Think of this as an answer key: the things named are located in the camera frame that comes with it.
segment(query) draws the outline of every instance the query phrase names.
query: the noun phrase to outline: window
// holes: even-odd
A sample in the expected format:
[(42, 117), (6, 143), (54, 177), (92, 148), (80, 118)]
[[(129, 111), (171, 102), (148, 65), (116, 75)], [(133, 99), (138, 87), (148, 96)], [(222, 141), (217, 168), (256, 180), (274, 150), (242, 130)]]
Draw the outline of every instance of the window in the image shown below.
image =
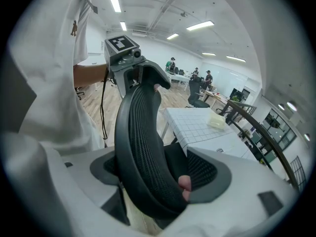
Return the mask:
[[(268, 131), (271, 137), (280, 145), (281, 149), (286, 149), (296, 138), (295, 133), (287, 125), (287, 123), (274, 111), (270, 110), (269, 114), (262, 122), (262, 126)], [(264, 152), (268, 162), (276, 158), (274, 152), (270, 148), (266, 148)]]

